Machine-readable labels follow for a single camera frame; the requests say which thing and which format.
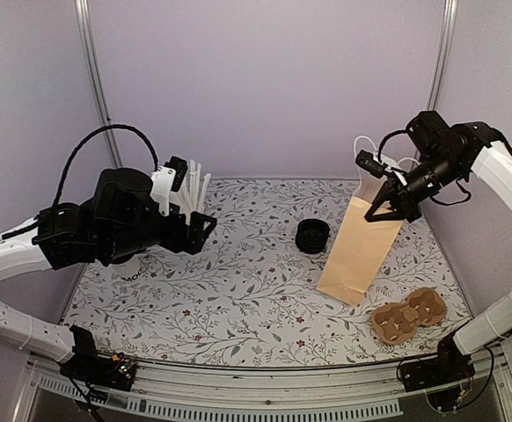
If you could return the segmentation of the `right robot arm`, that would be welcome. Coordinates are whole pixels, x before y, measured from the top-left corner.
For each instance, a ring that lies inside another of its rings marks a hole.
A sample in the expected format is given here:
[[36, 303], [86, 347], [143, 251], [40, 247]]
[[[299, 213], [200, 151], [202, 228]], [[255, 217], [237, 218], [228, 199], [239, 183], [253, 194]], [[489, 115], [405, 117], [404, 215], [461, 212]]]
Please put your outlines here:
[[476, 179], [482, 190], [479, 199], [467, 193], [458, 201], [464, 212], [434, 226], [462, 296], [478, 313], [453, 334], [454, 350], [430, 362], [433, 380], [447, 383], [463, 369], [461, 354], [499, 341], [512, 355], [512, 114], [487, 111], [482, 121], [450, 125], [438, 112], [422, 111], [387, 134], [380, 147], [398, 135], [411, 140], [418, 163], [397, 171], [379, 149], [364, 164], [371, 174], [388, 178], [365, 215], [368, 222], [413, 222], [421, 216], [421, 203], [438, 204], [436, 195], [451, 183], [462, 187]]

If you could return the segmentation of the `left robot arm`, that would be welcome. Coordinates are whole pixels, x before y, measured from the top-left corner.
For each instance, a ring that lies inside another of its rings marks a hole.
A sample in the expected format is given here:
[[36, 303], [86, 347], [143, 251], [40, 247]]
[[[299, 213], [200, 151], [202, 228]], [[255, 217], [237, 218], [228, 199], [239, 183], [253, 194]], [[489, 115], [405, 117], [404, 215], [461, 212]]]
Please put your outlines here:
[[[62, 169], [53, 203], [16, 228], [0, 234], [0, 282], [26, 273], [99, 262], [124, 266], [152, 246], [190, 255], [201, 252], [216, 218], [181, 213], [171, 203], [187, 174], [187, 161], [172, 157], [151, 174], [133, 168], [105, 169], [95, 192], [82, 204], [63, 202], [69, 168], [83, 146], [111, 130], [100, 127], [72, 150]], [[70, 363], [87, 382], [106, 372], [92, 334], [77, 326], [46, 323], [0, 301], [0, 339]]]

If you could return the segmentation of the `brown cardboard cup carrier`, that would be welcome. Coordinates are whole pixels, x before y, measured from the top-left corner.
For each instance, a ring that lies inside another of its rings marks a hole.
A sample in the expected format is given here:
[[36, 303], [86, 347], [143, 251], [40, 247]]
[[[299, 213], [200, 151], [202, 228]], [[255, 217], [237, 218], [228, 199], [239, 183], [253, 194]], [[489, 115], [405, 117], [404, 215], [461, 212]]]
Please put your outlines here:
[[379, 339], [397, 346], [413, 338], [419, 327], [439, 324], [447, 315], [447, 306], [433, 289], [413, 291], [403, 302], [390, 302], [376, 309], [371, 324]]

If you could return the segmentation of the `stack of black cup lids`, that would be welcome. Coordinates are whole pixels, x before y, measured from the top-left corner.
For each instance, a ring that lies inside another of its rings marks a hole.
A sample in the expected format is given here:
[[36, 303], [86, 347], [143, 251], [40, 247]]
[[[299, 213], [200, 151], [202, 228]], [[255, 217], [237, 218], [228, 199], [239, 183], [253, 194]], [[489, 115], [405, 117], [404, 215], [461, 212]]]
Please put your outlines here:
[[321, 253], [330, 235], [329, 225], [319, 219], [304, 219], [297, 224], [295, 243], [303, 253]]

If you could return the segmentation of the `brown paper bag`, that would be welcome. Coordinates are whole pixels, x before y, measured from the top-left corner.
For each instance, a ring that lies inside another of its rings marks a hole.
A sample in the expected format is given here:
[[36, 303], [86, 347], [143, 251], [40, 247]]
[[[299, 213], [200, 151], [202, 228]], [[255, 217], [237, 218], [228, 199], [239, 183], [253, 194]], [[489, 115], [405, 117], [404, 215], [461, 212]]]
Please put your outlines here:
[[353, 306], [362, 302], [404, 224], [403, 220], [365, 220], [385, 178], [374, 178], [363, 169], [358, 175], [358, 188], [348, 203], [317, 285], [319, 292]]

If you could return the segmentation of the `white paper coffee cup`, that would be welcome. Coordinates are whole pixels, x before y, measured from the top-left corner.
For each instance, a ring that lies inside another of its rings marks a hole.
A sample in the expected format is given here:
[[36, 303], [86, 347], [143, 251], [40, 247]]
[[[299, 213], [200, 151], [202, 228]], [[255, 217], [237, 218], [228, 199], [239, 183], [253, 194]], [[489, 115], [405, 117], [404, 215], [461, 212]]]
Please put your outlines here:
[[124, 262], [111, 264], [110, 267], [119, 280], [134, 281], [143, 274], [142, 263], [137, 255]]

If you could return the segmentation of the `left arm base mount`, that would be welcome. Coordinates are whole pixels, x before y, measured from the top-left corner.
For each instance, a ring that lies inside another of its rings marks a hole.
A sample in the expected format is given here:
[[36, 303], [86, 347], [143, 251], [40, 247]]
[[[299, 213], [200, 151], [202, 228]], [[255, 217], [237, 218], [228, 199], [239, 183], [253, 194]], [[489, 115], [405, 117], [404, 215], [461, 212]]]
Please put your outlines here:
[[107, 393], [95, 389], [95, 386], [130, 391], [135, 380], [136, 360], [125, 353], [101, 356], [96, 349], [92, 334], [84, 328], [70, 326], [74, 345], [73, 355], [60, 363], [60, 373], [67, 377], [83, 398], [89, 413], [98, 418], [96, 402], [104, 403]]

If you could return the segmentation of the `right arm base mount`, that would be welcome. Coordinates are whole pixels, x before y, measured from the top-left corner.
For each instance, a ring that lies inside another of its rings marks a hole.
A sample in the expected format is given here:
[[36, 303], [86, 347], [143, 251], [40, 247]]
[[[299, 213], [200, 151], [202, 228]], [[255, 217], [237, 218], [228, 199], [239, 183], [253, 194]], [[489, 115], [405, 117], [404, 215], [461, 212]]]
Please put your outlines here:
[[471, 391], [474, 375], [471, 356], [461, 354], [452, 337], [446, 337], [438, 343], [434, 358], [400, 363], [396, 371], [396, 376], [406, 392], [466, 381], [464, 387], [456, 385], [428, 394], [428, 403], [435, 410], [442, 412], [456, 411], [460, 407]]

